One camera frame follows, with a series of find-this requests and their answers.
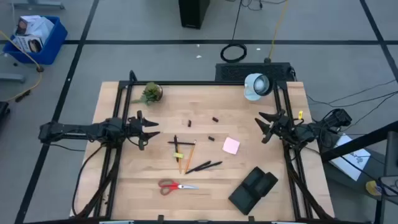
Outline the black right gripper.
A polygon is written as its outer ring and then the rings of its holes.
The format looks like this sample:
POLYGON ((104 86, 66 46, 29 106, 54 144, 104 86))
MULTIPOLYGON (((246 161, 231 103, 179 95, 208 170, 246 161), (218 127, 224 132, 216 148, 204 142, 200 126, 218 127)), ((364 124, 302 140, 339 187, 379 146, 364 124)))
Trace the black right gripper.
POLYGON ((254 119, 264 135, 262 143, 268 143, 273 134, 280 139, 289 135, 291 131, 290 119, 285 115, 285 110, 281 109, 276 114, 259 112, 259 115, 269 122, 269 124, 266 124, 258 118, 254 119))

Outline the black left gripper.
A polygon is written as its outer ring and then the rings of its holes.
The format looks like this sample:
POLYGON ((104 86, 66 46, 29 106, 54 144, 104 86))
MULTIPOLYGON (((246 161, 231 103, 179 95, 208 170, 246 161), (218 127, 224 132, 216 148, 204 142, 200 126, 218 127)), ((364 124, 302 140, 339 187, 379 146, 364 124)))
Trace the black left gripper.
POLYGON ((136 145, 140 151, 144 150, 145 143, 150 138, 160 134, 160 131, 144 133, 142 127, 153 127, 158 126, 156 122, 148 121, 144 119, 142 111, 137 111, 137 115, 127 119, 129 123, 126 126, 126 137, 127 140, 136 145), (135 143, 131 140, 132 137, 137 137, 138 142, 135 143))

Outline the pink sticky note pad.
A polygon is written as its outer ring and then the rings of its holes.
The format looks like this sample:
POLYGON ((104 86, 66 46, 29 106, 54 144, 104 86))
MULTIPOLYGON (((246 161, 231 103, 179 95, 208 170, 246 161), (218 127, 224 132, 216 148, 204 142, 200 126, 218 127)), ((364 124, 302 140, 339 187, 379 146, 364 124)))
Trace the pink sticky note pad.
POLYGON ((236 155, 236 154, 237 154, 237 151, 238 151, 238 149, 239 149, 239 146, 240 146, 240 142, 239 142, 239 141, 237 141, 237 140, 235 140, 235 139, 232 139, 232 138, 230 138, 230 137, 227 137, 227 138, 225 139, 225 141, 224 141, 222 150, 223 150, 224 152, 229 153, 229 154, 236 155))

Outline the red-handled scissors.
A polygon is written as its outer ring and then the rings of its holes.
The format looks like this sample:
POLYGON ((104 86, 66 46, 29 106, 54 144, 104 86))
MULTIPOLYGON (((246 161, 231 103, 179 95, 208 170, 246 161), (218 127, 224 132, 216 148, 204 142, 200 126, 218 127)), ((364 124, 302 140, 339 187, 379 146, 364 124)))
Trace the red-handled scissors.
POLYGON ((158 186, 160 187, 160 194, 161 195, 168 195, 174 190, 197 190, 198 187, 193 186, 193 185, 185 185, 185 184, 180 184, 172 179, 162 179, 158 182, 158 186))

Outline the black desk organizer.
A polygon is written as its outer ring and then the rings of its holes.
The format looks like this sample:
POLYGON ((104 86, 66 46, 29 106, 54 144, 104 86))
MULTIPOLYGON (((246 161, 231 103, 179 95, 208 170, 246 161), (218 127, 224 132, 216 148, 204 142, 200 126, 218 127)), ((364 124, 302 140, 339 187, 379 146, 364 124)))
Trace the black desk organizer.
POLYGON ((228 197, 228 200, 243 215, 248 215, 277 182, 278 178, 271 172, 265 173, 259 167, 255 167, 228 197))

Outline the white spotlight lamp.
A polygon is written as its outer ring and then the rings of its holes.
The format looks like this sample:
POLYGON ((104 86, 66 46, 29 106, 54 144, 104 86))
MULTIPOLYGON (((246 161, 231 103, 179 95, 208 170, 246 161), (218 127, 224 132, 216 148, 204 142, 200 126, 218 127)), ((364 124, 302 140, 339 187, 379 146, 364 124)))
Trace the white spotlight lamp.
POLYGON ((273 90, 273 79, 261 73, 249 74, 244 80, 244 96, 249 101, 260 100, 273 90))

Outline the potted green succulent plant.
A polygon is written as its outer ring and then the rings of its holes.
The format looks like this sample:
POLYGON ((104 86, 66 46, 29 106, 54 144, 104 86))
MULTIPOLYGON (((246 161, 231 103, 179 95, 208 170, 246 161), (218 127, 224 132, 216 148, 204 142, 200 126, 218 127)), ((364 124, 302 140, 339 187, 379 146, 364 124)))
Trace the potted green succulent plant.
POLYGON ((132 100, 131 103, 143 103, 145 105, 150 105, 151 103, 159 102, 163 96, 163 88, 154 83, 149 82, 146 84, 141 97, 136 100, 132 100))

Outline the black perforated computer case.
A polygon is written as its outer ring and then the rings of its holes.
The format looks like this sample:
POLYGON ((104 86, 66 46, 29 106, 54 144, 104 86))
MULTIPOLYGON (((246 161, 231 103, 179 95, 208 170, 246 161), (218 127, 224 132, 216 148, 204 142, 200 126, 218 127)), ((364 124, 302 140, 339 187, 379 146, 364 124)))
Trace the black perforated computer case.
POLYGON ((295 70, 290 63, 217 63, 216 81, 240 82, 252 74, 260 73, 270 79, 294 82, 295 70))

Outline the black metal stand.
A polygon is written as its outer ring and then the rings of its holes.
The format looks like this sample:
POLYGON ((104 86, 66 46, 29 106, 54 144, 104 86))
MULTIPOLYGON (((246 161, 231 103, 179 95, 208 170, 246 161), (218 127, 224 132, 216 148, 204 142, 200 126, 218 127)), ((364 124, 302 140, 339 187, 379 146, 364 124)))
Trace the black metal stand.
POLYGON ((344 143, 334 149, 324 147, 321 158, 324 162, 326 177, 328 179, 377 200, 375 224, 383 223, 387 201, 398 205, 398 121, 344 143), (387 142, 386 154, 383 156, 375 151, 370 151, 368 161, 362 170, 359 167, 352 166, 351 162, 346 163, 349 168, 359 172, 357 180, 352 179, 331 164, 333 159, 342 159, 344 156, 351 156, 355 151, 365 149, 381 141, 387 142), (365 185, 372 180, 378 184, 387 184, 394 188, 389 190, 387 187, 382 187, 380 196, 371 195, 366 190, 365 185))

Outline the yellow tape roll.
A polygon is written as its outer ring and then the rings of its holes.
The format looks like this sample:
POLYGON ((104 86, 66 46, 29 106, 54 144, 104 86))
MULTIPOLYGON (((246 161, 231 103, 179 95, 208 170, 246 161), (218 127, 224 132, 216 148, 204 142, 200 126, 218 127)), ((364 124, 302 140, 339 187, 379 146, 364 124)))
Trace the yellow tape roll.
POLYGON ((366 183, 365 188, 367 192, 373 196, 381 196, 382 195, 382 188, 378 186, 375 180, 371 180, 366 183))

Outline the black computer tower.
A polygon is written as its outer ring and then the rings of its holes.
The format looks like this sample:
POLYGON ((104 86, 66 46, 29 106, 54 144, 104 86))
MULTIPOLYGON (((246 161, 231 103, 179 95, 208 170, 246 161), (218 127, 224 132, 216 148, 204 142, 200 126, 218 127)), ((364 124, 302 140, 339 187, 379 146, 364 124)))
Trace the black computer tower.
POLYGON ((201 29, 210 0, 178 0, 182 27, 201 29))

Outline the blue plastic bin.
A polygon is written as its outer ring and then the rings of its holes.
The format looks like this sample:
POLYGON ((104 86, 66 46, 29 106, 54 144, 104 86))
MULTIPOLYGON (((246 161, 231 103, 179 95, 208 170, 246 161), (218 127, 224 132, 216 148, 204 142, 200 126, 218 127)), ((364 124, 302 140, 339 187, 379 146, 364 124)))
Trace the blue plastic bin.
MULTIPOLYGON (((44 43, 42 50, 38 53, 28 53, 38 64, 41 65, 51 65, 53 64, 57 54, 60 51, 61 46, 63 45, 68 32, 66 28, 60 21, 59 17, 55 16, 46 16, 50 22, 54 24, 53 29, 51 30, 49 37, 44 43)), ((7 41, 4 44, 2 51, 10 56, 14 57, 20 63, 30 63, 33 61, 26 56, 23 52, 18 50, 12 42, 7 41)))

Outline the grey metal table foot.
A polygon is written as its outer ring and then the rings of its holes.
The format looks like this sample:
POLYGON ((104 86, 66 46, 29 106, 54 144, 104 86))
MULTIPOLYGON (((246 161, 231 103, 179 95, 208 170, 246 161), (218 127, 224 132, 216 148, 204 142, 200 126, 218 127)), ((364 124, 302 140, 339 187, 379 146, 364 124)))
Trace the grey metal table foot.
POLYGON ((52 7, 56 9, 64 9, 65 6, 60 1, 53 0, 8 0, 14 7, 25 7, 31 9, 34 7, 52 7))
POLYGON ((24 83, 25 76, 15 73, 0 73, 0 81, 24 83))

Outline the white printed cardboard box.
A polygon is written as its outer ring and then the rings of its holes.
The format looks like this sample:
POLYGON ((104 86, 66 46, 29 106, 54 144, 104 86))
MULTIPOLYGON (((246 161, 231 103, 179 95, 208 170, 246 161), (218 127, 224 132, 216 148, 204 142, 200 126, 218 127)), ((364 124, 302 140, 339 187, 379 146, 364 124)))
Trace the white printed cardboard box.
POLYGON ((39 53, 43 48, 41 39, 33 35, 17 35, 14 37, 13 42, 28 53, 39 53))
POLYGON ((15 35, 38 37, 45 43, 49 37, 54 23, 44 16, 21 16, 18 20, 15 35))

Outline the black aluminium table frame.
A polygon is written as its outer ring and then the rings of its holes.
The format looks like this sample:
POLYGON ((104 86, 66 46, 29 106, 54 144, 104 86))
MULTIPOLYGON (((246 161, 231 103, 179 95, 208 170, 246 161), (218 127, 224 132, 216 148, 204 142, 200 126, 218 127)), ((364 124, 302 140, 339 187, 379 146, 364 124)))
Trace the black aluminium table frame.
POLYGON ((315 211, 302 197, 298 187, 291 184, 287 174, 282 141, 273 137, 263 144, 262 133, 255 118, 259 112, 275 113, 278 107, 290 109, 294 116, 303 111, 310 122, 311 114, 303 83, 289 82, 279 90, 259 101, 249 101, 238 83, 198 81, 162 82, 163 98, 150 106, 129 105, 129 116, 141 110, 144 116, 156 123, 152 130, 160 131, 143 151, 130 142, 121 149, 100 149, 97 143, 87 145, 88 163, 82 172, 74 201, 80 212, 98 189, 101 172, 119 160, 116 181, 100 198, 94 215, 112 219, 154 220, 163 215, 166 220, 244 221, 243 215, 229 200, 249 172, 259 167, 273 173, 278 182, 251 211, 259 221, 292 221, 312 218, 315 211), (175 146, 167 143, 194 142, 195 150, 188 171, 207 161, 222 164, 198 172, 184 174, 193 145, 179 145, 182 174, 173 156, 175 146), (222 150, 227 137, 240 142, 236 155, 222 150), (193 185, 197 190, 174 190, 160 194, 158 182, 172 179, 180 184, 193 185))

